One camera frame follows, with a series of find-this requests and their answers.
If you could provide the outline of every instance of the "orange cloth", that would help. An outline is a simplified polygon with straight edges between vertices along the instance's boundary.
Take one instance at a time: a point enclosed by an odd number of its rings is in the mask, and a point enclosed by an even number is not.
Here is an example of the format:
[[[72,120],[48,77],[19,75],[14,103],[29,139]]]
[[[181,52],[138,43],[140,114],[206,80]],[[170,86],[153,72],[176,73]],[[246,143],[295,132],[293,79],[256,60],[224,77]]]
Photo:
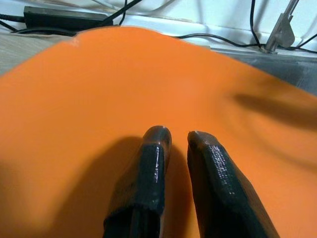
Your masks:
[[[101,237],[140,138],[165,125],[165,238],[199,237],[187,134],[215,135],[281,237],[317,237],[317,98],[138,28],[87,31],[0,78],[0,237]]]

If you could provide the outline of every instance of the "metal bracket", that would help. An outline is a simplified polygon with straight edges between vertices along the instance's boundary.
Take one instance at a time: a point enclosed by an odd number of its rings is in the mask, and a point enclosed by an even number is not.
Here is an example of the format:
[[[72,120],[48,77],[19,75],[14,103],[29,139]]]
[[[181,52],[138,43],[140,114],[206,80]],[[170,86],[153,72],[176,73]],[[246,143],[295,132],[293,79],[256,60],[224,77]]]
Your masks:
[[[274,53],[278,45],[290,47],[294,43],[295,36],[290,22],[298,1],[299,0],[290,0],[285,12],[280,14],[265,45],[264,51],[266,53]]]

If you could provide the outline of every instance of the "white cable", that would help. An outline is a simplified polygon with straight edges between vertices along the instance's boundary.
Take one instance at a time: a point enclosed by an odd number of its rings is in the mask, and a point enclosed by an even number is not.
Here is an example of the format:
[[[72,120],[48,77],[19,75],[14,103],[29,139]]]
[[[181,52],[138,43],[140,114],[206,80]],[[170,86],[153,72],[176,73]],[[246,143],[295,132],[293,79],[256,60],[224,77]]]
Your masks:
[[[92,0],[96,3],[99,3],[101,5],[104,5],[106,7],[109,7],[113,10],[120,10],[121,8],[118,6],[115,6],[109,2],[103,1],[103,0]],[[153,10],[146,10],[146,11],[130,11],[128,10],[127,13],[130,15],[138,15],[138,16],[149,16],[149,15],[154,15],[156,12],[162,10],[163,8],[167,7],[168,5],[170,5],[172,2],[174,2],[176,0],[169,0],[168,2],[165,2],[163,5],[159,6],[158,8],[155,8]]]

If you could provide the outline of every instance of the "black power brick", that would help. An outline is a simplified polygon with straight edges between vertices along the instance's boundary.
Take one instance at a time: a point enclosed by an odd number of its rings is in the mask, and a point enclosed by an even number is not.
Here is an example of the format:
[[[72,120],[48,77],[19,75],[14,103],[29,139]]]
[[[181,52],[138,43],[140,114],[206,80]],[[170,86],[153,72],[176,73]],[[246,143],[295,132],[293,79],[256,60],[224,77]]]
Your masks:
[[[112,26],[113,21],[102,24],[105,14],[58,10],[41,7],[24,7],[24,20],[27,28],[55,27],[69,31],[82,31],[96,26]]]

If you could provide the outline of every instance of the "orange fabric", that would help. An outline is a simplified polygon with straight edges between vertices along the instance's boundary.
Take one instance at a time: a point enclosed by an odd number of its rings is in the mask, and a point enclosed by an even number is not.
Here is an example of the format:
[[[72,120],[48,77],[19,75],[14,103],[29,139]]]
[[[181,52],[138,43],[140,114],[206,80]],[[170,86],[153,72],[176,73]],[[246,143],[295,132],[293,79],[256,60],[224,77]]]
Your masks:
[[[59,43],[0,78],[0,237],[101,237],[115,182],[153,125],[172,134],[166,238],[199,237],[187,134],[215,135],[281,237],[317,237],[317,98],[138,28]]]

